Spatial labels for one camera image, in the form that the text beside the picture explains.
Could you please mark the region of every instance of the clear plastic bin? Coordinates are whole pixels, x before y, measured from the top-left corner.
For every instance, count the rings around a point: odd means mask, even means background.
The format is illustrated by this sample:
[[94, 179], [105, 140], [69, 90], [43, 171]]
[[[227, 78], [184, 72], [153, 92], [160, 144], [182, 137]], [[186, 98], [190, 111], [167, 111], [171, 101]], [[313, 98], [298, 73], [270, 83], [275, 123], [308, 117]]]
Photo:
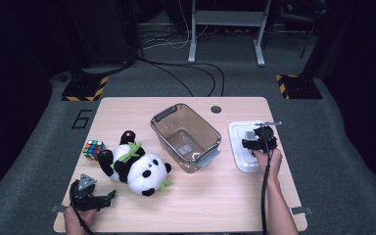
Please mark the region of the clear plastic bin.
[[221, 135], [185, 104], [176, 104], [151, 120], [161, 145], [187, 173], [193, 173], [219, 155]]

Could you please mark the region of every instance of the human arm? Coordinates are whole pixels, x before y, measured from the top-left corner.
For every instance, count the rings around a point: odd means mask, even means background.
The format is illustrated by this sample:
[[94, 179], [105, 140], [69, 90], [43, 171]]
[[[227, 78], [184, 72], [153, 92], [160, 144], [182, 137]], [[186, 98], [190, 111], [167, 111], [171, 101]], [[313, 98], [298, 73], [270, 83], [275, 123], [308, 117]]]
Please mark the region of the human arm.
[[[94, 214], [96, 210], [89, 210], [89, 211], [78, 211], [81, 218], [85, 221], [85, 223], [90, 226], [91, 222], [93, 221]], [[64, 211], [64, 221], [66, 226], [66, 234], [67, 235], [85, 235], [86, 232], [84, 228], [81, 226], [80, 222], [78, 221], [78, 217], [75, 214], [73, 208], [68, 206], [66, 211]]]
[[[267, 153], [256, 150], [253, 150], [253, 153], [258, 158], [258, 166], [264, 173], [268, 162]], [[298, 229], [283, 197], [278, 179], [282, 158], [280, 150], [274, 149], [266, 186], [270, 235], [298, 234]]]

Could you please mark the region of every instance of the panda plush toy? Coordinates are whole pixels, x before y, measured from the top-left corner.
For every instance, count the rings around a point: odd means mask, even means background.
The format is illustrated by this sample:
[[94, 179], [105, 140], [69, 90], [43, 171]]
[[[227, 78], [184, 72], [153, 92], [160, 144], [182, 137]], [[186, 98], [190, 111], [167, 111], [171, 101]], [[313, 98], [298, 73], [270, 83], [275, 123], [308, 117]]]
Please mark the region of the panda plush toy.
[[130, 168], [127, 184], [132, 192], [151, 196], [170, 184], [170, 181], [166, 179], [170, 170], [170, 164], [164, 163], [160, 157], [145, 154]]
[[171, 166], [154, 154], [146, 154], [135, 138], [133, 131], [124, 131], [118, 146], [112, 151], [101, 151], [97, 160], [112, 180], [127, 183], [136, 194], [151, 196], [170, 184], [166, 178]]
[[135, 142], [136, 134], [126, 130], [120, 137], [118, 146], [111, 150], [103, 150], [97, 155], [100, 168], [113, 180], [127, 182], [130, 167], [138, 161], [145, 150], [141, 143]]

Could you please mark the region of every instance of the rubik's cube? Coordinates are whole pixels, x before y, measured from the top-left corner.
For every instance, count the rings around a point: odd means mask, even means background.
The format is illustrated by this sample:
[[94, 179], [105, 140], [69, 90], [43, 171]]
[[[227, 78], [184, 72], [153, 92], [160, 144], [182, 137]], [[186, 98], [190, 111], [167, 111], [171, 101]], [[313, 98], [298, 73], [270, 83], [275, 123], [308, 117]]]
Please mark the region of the rubik's cube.
[[106, 146], [102, 141], [89, 140], [87, 141], [82, 153], [88, 161], [97, 161], [97, 154], [105, 149]]

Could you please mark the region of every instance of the human hand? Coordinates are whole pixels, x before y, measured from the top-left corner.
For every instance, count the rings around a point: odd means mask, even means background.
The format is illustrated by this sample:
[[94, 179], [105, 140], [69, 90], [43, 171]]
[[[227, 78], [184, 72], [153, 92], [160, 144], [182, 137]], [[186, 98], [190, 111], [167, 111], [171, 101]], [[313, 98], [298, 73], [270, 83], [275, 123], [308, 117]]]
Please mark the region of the human hand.
[[[85, 223], [90, 226], [91, 222], [93, 221], [94, 214], [96, 210], [88, 210], [88, 211], [78, 211], [78, 214], [81, 218], [85, 221]], [[78, 221], [78, 217], [74, 212], [74, 209], [71, 206], [66, 208], [64, 211], [64, 220], [66, 225], [66, 234], [67, 235], [85, 235], [86, 232], [84, 228], [81, 226], [80, 222]]]
[[[267, 166], [268, 157], [267, 153], [262, 153], [259, 150], [252, 150], [256, 158], [258, 158], [258, 167], [261, 169], [261, 172], [265, 173], [265, 168]], [[268, 174], [268, 179], [270, 181], [277, 181], [277, 175], [279, 174], [280, 165], [282, 165], [282, 153], [279, 149], [274, 149], [271, 155], [270, 161], [270, 171]]]

